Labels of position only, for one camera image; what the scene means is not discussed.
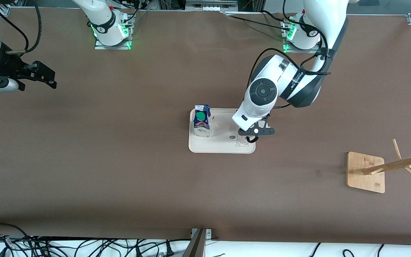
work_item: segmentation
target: green bottle cap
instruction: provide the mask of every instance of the green bottle cap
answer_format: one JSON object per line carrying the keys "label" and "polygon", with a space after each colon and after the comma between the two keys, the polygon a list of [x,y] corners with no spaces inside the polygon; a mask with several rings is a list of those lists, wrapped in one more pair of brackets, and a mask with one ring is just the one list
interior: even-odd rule
{"label": "green bottle cap", "polygon": [[198,118],[198,120],[205,120],[206,118],[206,114],[203,112],[197,112],[196,113],[196,117]]}

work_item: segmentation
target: wooden base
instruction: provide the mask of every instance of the wooden base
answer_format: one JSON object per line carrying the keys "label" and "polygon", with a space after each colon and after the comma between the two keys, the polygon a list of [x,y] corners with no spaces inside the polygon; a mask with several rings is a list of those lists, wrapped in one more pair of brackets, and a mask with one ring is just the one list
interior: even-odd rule
{"label": "wooden base", "polygon": [[372,192],[385,192],[385,173],[363,175],[358,169],[369,168],[384,164],[381,157],[365,155],[363,153],[349,152],[347,154],[347,185]]}

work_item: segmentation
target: wooden stand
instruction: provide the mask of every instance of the wooden stand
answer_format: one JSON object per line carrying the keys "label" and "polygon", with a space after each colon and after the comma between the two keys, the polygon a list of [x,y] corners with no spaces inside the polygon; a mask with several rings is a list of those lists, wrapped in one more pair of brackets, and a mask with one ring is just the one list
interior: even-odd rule
{"label": "wooden stand", "polygon": [[398,161],[385,164],[381,157],[349,152],[347,154],[347,185],[372,192],[385,192],[385,172],[405,168],[411,174],[411,158],[402,159],[393,139]]}

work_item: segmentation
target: white floor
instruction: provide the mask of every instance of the white floor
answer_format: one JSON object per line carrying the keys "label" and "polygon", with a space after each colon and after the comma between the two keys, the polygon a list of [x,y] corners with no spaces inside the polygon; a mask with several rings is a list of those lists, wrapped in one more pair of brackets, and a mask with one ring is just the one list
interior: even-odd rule
{"label": "white floor", "polygon": [[[55,246],[67,246],[77,247],[82,241],[56,241],[52,242]],[[127,240],[130,246],[136,243],[135,240]],[[163,240],[147,240],[147,242],[163,242]],[[126,240],[119,240],[116,243],[126,245]],[[188,246],[189,241],[172,242],[172,250],[176,253],[181,253]],[[90,256],[91,252],[98,248],[102,241],[97,241],[91,245],[88,242],[81,247],[77,252],[77,257]],[[313,253],[316,243],[277,243],[277,242],[231,242],[231,241],[207,241],[205,248],[205,257],[217,257],[224,254],[224,257],[309,257]],[[0,252],[5,247],[4,243],[0,243]],[[121,251],[121,256],[124,256],[127,252],[126,249],[113,245],[115,249],[107,248],[101,254],[101,257],[120,257],[117,250]],[[141,247],[140,251],[143,252],[151,245]],[[377,251],[380,245],[378,244],[335,244],[335,243],[322,243],[316,251],[315,257],[343,257],[342,251],[349,249],[353,252],[355,257],[376,257]],[[74,256],[75,249],[62,248],[67,256]],[[153,248],[145,253],[143,257],[155,257],[157,248]],[[166,252],[165,244],[159,247],[158,257],[164,256]],[[64,254],[58,252],[59,257],[66,257]],[[21,251],[15,252],[17,257],[26,257]],[[135,257],[136,251],[132,251],[129,257]],[[381,250],[380,257],[411,257],[411,246],[405,245],[385,245]]]}

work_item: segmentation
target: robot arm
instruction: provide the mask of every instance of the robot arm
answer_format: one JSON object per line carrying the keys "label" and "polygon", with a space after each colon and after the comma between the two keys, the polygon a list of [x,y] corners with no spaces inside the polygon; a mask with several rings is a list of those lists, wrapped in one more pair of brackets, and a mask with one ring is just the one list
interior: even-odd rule
{"label": "robot arm", "polygon": [[105,0],[72,0],[85,12],[96,38],[106,46],[119,44],[129,36],[128,15],[111,10]]}
{"label": "robot arm", "polygon": [[[86,13],[95,31],[97,39],[104,45],[119,44],[128,37],[127,14],[111,10],[104,0],[73,0]],[[56,88],[55,72],[43,63],[36,61],[32,65],[24,63],[18,54],[8,54],[12,51],[0,39],[0,92],[24,91],[25,84],[21,79],[44,82],[51,88]]]}
{"label": "robot arm", "polygon": [[[348,20],[348,0],[304,0],[305,13],[298,14],[298,21],[320,29],[326,38],[317,52],[310,71],[326,72],[343,39]],[[301,26],[292,43],[303,49],[312,48],[318,42],[318,31]],[[306,107],[315,101],[324,75],[312,75],[303,67],[285,60],[279,55],[262,59],[252,73],[244,100],[233,115],[233,121],[247,131],[253,124],[266,117],[277,101],[277,96],[294,107]]]}

